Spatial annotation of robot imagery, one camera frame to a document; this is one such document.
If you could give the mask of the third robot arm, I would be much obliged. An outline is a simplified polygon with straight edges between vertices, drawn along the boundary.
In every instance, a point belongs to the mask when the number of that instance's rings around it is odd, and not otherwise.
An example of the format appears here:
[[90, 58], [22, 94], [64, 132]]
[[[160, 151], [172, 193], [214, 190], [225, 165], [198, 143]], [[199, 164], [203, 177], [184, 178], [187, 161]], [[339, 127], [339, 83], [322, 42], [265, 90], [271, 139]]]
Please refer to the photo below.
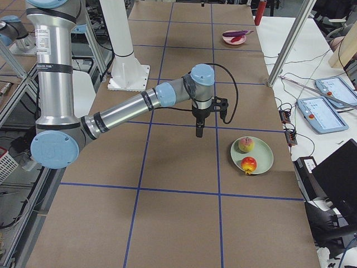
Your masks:
[[36, 55], [35, 37], [15, 15], [1, 17], [1, 41], [15, 55]]

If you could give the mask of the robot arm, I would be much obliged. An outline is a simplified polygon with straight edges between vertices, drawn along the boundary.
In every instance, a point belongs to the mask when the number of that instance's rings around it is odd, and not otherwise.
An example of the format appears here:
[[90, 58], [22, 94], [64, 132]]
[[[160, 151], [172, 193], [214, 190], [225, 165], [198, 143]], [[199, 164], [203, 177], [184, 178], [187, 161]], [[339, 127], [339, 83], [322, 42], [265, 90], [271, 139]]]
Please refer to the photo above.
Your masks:
[[206, 118], [226, 118], [228, 101], [214, 96], [211, 64], [198, 64], [182, 77], [147, 88], [150, 67], [134, 54], [123, 1], [101, 1], [113, 47], [111, 77], [94, 94], [74, 97], [71, 33], [88, 19], [84, 1], [27, 1], [35, 29], [40, 117], [30, 146], [33, 159], [50, 169], [72, 164], [85, 146], [113, 128], [155, 109], [191, 101], [196, 136]]

